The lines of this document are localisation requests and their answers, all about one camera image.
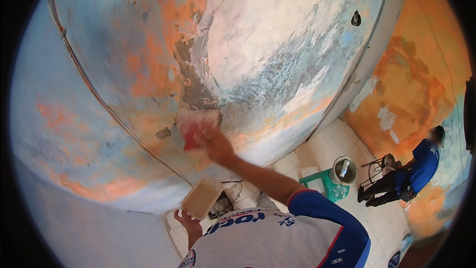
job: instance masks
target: orange paint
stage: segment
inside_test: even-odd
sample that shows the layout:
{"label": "orange paint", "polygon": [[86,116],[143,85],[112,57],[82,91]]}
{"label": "orange paint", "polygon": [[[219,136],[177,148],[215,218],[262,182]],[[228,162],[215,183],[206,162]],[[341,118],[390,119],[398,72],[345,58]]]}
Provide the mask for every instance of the orange paint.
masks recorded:
{"label": "orange paint", "polygon": [[[463,33],[447,0],[404,1],[372,76],[378,79],[372,93],[344,119],[374,155],[390,152],[406,163],[426,131],[453,112],[455,97],[464,95],[471,76]],[[384,106],[396,115],[391,130],[398,144],[390,130],[380,129],[377,115]],[[434,235],[450,219],[437,219],[445,191],[430,182],[408,207],[415,239]]]}

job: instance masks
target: plastic stool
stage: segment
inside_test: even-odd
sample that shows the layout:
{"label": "plastic stool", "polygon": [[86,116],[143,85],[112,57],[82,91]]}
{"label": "plastic stool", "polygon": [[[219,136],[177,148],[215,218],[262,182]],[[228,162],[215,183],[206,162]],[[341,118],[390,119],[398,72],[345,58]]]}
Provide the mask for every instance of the plastic stool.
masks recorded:
{"label": "plastic stool", "polygon": [[299,179],[299,183],[304,184],[306,188],[309,188],[307,184],[316,179],[321,179],[322,185],[324,186],[324,196],[329,199],[331,202],[336,202],[347,197],[349,193],[349,186],[342,184],[335,184],[330,181],[329,173],[331,169],[325,171],[314,173],[309,176]]}

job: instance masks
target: tile floor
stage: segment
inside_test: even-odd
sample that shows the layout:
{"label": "tile floor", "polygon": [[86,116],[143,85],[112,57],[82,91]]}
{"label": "tile floor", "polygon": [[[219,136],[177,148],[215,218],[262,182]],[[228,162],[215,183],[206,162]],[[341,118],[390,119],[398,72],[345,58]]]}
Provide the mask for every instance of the tile floor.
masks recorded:
{"label": "tile floor", "polygon": [[[308,142],[277,161],[275,166],[279,173],[299,180],[300,177],[331,168],[334,160],[342,155],[349,156],[359,167],[359,178],[350,187],[348,196],[336,204],[357,218],[370,236],[372,244],[365,267],[386,268],[390,257],[400,250],[403,237],[409,233],[407,219],[398,201],[379,207],[365,207],[364,202],[357,203],[358,185],[368,179],[367,168],[360,168],[360,165],[374,160],[374,157],[350,126],[339,119],[335,120],[325,129],[318,130]],[[259,191],[251,183],[246,181],[243,183],[243,189],[238,197],[238,183],[224,185],[229,198],[236,199],[235,209],[256,206]],[[309,187],[320,191],[317,183],[309,184]],[[288,212],[284,204],[276,200],[274,202],[282,212]],[[184,257],[187,254],[187,232],[173,218],[172,211],[167,212],[165,217],[170,226],[170,236],[178,252]],[[206,232],[215,222],[216,219],[206,218],[200,223]]]}

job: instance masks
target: bucket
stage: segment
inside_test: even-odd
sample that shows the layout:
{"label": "bucket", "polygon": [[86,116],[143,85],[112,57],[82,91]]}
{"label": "bucket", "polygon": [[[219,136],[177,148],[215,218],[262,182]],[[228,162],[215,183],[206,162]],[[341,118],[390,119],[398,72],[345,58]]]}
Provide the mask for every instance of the bucket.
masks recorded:
{"label": "bucket", "polygon": [[[349,166],[347,167],[347,173],[344,177],[339,176],[344,160],[349,161]],[[350,185],[357,180],[357,166],[354,164],[352,159],[348,156],[341,156],[336,158],[332,169],[329,171],[329,178],[335,184]]]}

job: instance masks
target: person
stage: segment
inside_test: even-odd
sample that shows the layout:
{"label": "person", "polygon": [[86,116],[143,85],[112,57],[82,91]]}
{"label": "person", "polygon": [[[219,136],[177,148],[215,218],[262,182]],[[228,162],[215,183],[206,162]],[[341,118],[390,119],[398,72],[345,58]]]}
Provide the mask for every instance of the person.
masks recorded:
{"label": "person", "polygon": [[438,169],[440,148],[445,140],[442,126],[431,128],[420,144],[413,150],[413,159],[404,166],[396,166],[364,191],[358,190],[357,201],[366,201],[366,206],[379,206],[399,199],[413,199],[431,180]]}
{"label": "person", "polygon": [[[204,235],[182,209],[187,230],[179,267],[364,267],[370,239],[360,222],[319,192],[273,170],[247,163],[217,128],[196,132],[209,157],[255,185],[256,207],[226,213]],[[285,204],[281,212],[269,197]]]}

